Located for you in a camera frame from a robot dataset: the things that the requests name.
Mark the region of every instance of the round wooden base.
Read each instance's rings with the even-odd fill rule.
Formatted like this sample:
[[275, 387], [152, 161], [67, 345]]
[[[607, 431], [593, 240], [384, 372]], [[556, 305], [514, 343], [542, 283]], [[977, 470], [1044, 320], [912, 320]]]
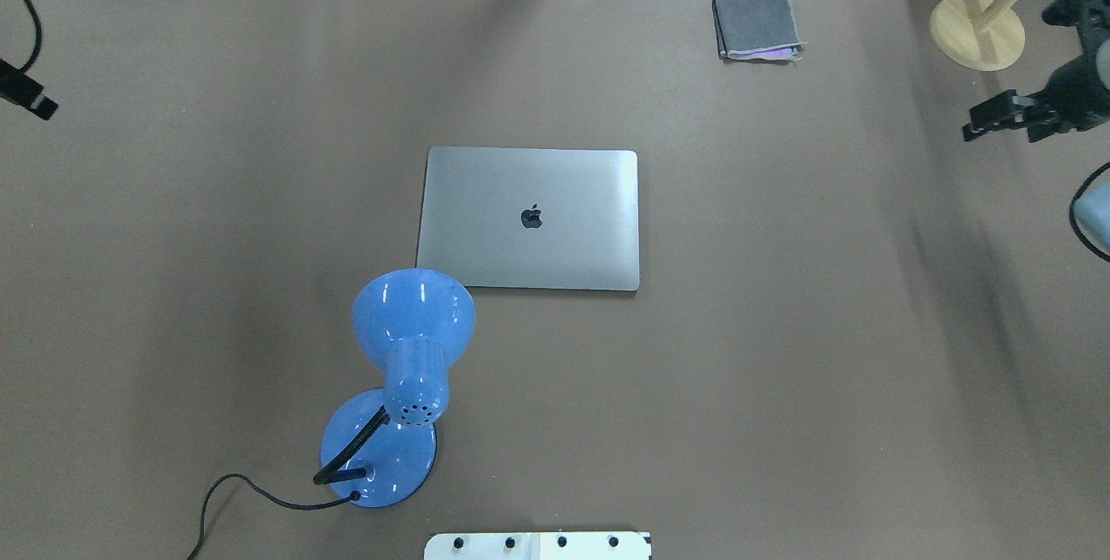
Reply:
[[1002, 16], [988, 30], [976, 31], [975, 20], [993, 0], [942, 0], [929, 16], [934, 42], [952, 62], [972, 70], [1002, 70], [1021, 58], [1026, 47], [1026, 28], [1013, 10]]

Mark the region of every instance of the black flexible arm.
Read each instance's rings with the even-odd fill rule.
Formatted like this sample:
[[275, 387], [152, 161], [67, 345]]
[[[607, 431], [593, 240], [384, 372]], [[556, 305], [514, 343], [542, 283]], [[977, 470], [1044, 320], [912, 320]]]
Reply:
[[349, 460], [354, 458], [355, 454], [362, 449], [362, 446], [366, 445], [370, 437], [381, 426], [385, 426], [390, 422], [390, 415], [385, 413], [385, 407], [379, 407], [377, 413], [374, 417], [370, 418], [370, 421], [359, 430], [359, 434], [354, 436], [353, 439], [347, 444], [347, 447], [343, 448], [335, 458], [332, 459], [323, 469], [316, 471], [316, 475], [312, 477], [313, 483], [316, 485], [332, 485], [335, 482], [343, 482], [345, 480], [355, 480], [356, 478], [364, 478], [366, 476], [366, 470], [363, 468], [347, 469], [340, 471], [340, 467], [343, 467]]

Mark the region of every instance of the apple logo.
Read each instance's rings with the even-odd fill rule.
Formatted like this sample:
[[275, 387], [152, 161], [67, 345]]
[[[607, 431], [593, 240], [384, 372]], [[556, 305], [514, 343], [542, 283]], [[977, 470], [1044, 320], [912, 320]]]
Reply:
[[539, 228], [544, 224], [544, 221], [539, 220], [539, 213], [543, 212], [536, 208], [538, 205], [537, 202], [537, 204], [532, 205], [532, 208], [525, 208], [521, 212], [521, 224], [524, 225], [524, 228]]

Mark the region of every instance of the light blue object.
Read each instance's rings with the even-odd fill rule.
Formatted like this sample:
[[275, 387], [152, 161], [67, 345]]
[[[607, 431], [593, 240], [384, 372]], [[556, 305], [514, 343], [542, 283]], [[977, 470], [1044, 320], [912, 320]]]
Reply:
[[1087, 235], [1110, 251], [1110, 182], [1087, 192], [1076, 201], [1074, 210]]
[[351, 319], [355, 338], [384, 371], [385, 384], [335, 411], [324, 430], [320, 461], [331, 461], [384, 404], [390, 422], [343, 467], [363, 467], [366, 477], [330, 485], [340, 497], [357, 491], [355, 506], [382, 508], [415, 492], [432, 470], [434, 422], [451, 400], [447, 369], [474, 334], [474, 299], [445, 273], [406, 268], [364, 287]]

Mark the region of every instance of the black clamp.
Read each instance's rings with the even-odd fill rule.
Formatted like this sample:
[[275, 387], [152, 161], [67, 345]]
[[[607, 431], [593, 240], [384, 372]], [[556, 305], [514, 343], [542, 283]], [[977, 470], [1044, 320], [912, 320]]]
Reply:
[[42, 93], [42, 83], [21, 73], [19, 68], [0, 59], [0, 98], [27, 109], [48, 121], [58, 110], [58, 103]]
[[1037, 93], [1007, 90], [972, 106], [963, 141], [1002, 129], [1026, 129], [1029, 141], [1042, 141], [1110, 119], [1110, 0], [1056, 0], [1041, 19], [1074, 27], [1083, 53], [1057, 68]]

